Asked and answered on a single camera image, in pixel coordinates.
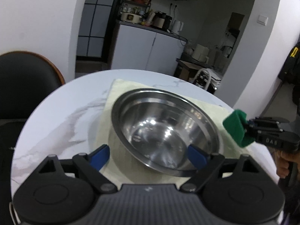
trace yellow cloth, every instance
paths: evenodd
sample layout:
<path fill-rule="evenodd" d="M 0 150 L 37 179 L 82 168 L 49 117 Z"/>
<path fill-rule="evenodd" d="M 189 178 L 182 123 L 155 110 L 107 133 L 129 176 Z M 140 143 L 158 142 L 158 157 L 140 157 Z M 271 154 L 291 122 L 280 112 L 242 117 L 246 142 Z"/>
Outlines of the yellow cloth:
<path fill-rule="evenodd" d="M 103 113 L 101 115 L 97 139 L 94 148 L 103 144 L 110 147 L 110 159 L 100 172 L 111 182 L 121 187 L 122 184 L 176 184 L 180 187 L 189 178 L 173 177 L 159 173 L 146 167 L 135 159 L 123 146 L 111 123 L 111 109 L 116 99 L 125 92 L 140 89 L 153 88 L 136 82 L 117 79 L 113 82 Z M 238 158 L 242 153 L 249 153 L 246 149 L 239 148 L 231 136 L 224 129 L 222 122 L 230 114 L 225 108 L 208 104 L 193 98 L 185 97 L 200 107 L 214 121 L 218 127 L 224 144 L 223 155 L 227 158 Z"/>

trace human hand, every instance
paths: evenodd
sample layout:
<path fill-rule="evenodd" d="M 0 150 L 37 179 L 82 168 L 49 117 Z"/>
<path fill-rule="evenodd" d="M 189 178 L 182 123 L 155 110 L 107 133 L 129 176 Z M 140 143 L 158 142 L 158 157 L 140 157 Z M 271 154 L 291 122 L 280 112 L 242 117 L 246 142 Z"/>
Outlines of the human hand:
<path fill-rule="evenodd" d="M 277 167 L 277 175 L 285 179 L 289 175 L 289 162 L 295 162 L 298 165 L 298 171 L 300 170 L 300 152 L 297 153 L 285 153 L 283 151 L 275 151 L 275 164 Z"/>

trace white cabinet door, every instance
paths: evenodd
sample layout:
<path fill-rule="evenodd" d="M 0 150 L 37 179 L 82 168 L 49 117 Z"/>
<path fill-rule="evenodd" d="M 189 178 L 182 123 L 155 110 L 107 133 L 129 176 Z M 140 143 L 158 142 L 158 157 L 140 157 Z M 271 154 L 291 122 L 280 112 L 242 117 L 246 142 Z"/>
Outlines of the white cabinet door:
<path fill-rule="evenodd" d="M 146 70 L 173 76 L 185 42 L 157 33 Z"/>
<path fill-rule="evenodd" d="M 120 25 L 111 69 L 145 70 L 156 33 Z"/>

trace bowl rim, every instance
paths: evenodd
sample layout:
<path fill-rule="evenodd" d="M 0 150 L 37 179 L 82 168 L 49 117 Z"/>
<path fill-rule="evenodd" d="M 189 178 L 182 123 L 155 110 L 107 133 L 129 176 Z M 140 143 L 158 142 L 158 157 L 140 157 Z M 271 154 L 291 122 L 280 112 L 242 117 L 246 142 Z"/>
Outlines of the bowl rim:
<path fill-rule="evenodd" d="M 131 144 L 130 142 L 126 139 L 125 135 L 123 134 L 120 126 L 119 126 L 119 112 L 121 105 L 123 102 L 132 94 L 135 94 L 137 92 L 157 92 L 157 93 L 164 93 L 168 94 L 172 97 L 175 97 L 181 101 L 184 101 L 191 105 L 192 107 L 196 108 L 201 114 L 203 114 L 207 119 L 210 121 L 210 125 L 216 132 L 217 140 L 218 140 L 218 153 L 223 153 L 224 151 L 224 145 L 223 145 L 223 140 L 221 133 L 219 129 L 217 128 L 216 124 L 213 122 L 213 120 L 198 106 L 196 106 L 194 103 L 191 101 L 187 100 L 184 97 L 181 97 L 180 95 L 177 95 L 172 92 L 168 92 L 165 90 L 160 90 L 160 89 L 153 89 L 153 88 L 139 88 L 139 89 L 134 89 L 128 92 L 125 92 L 124 94 L 120 95 L 116 101 L 113 104 L 112 111 L 111 111 L 111 121 L 112 121 L 112 127 L 114 131 L 116 132 L 118 138 L 120 139 L 121 143 L 124 145 L 124 147 L 127 149 L 127 151 L 130 152 L 132 156 L 134 156 L 137 160 L 139 160 L 141 163 L 146 165 L 147 167 L 154 169 L 160 173 L 167 174 L 170 176 L 178 176 L 178 177 L 192 177 L 193 175 L 196 174 L 196 169 L 195 170 L 175 170 L 171 168 L 164 167 L 162 165 L 157 164 L 156 162 L 153 162 L 149 160 L 147 157 L 142 155 L 139 151 L 137 151 Z"/>

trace cabinet handle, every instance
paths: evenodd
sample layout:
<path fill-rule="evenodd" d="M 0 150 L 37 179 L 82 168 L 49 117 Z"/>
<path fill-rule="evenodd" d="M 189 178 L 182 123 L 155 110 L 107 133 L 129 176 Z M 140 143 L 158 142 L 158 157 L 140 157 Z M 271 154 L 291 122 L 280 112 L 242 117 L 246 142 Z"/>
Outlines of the cabinet handle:
<path fill-rule="evenodd" d="M 152 46 L 154 45 L 154 42 L 155 42 L 155 40 L 156 40 L 156 37 L 154 37 L 154 40 L 153 40 Z"/>

